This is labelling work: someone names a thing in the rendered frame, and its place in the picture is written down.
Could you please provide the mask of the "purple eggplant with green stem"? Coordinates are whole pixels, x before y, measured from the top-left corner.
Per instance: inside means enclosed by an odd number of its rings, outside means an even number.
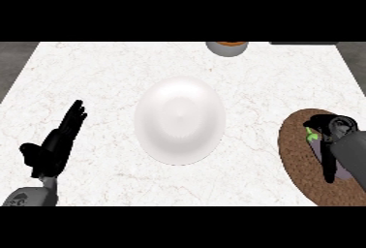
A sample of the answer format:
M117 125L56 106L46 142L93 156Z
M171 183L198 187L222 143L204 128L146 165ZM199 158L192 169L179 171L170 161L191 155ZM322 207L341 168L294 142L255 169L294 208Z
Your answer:
M323 148L322 137L312 132L310 128L306 128L306 141L320 163L326 182L332 183L337 178L341 180L351 179L351 174L335 159L331 150Z

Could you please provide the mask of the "white oval plate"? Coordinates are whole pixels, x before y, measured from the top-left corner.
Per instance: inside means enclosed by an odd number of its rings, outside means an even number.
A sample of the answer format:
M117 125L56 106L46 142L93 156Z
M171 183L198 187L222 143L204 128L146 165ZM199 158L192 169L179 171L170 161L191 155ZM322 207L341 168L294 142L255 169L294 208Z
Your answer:
M171 77L146 91L134 112L134 133L146 153L160 162L185 166L217 147L226 128L219 94L192 77Z

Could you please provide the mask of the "grey cup with orange top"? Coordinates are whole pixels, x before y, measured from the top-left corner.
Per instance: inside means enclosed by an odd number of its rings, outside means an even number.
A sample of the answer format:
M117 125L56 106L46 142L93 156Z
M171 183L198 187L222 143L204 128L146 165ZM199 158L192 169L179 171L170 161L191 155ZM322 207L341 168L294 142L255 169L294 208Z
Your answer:
M220 43L220 42L207 42L207 48L210 51L223 57L235 57L241 55L247 48L248 42L236 42L236 43Z

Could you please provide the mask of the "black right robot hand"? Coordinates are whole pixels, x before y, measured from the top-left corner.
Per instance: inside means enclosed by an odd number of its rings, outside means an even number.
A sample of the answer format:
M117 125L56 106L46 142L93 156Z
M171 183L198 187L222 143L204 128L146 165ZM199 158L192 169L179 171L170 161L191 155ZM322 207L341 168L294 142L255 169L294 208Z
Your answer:
M334 183L341 163L331 151L331 146L343 137L359 131L357 122L344 115L314 114L303 122L303 127L306 141L322 165L325 181Z

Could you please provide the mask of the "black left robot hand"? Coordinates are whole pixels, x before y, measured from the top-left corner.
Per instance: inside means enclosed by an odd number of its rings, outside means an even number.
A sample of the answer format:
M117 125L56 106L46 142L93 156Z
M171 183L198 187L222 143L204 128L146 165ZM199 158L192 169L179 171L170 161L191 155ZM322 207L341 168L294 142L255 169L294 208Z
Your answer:
M24 163L31 167L31 177L58 177L62 173L83 121L87 117L83 101L75 100L61 126L52 130L40 145L24 143L21 153Z

